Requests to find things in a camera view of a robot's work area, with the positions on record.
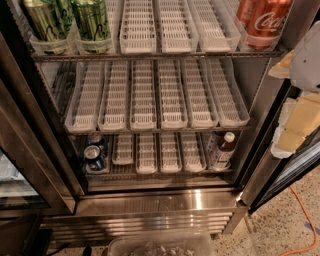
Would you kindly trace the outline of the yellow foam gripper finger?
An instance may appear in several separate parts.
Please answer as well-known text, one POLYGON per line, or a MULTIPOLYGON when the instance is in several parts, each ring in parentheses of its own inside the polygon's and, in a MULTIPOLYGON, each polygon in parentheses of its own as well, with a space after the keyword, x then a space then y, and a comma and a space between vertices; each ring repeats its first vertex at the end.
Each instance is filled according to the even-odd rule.
POLYGON ((279 159, 288 158, 319 126, 319 93, 303 93, 297 99, 287 98, 273 135, 271 154, 279 159))
POLYGON ((287 53, 276 65, 268 72, 271 77, 278 79, 289 79, 291 77, 290 66, 294 51, 287 53))

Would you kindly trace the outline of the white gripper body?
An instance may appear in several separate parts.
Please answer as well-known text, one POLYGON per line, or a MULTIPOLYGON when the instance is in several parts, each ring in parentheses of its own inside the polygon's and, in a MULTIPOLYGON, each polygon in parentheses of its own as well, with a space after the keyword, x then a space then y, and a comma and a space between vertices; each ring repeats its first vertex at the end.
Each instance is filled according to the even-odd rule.
POLYGON ((315 22, 296 45, 290 80, 301 90, 320 92, 320 21, 315 22))

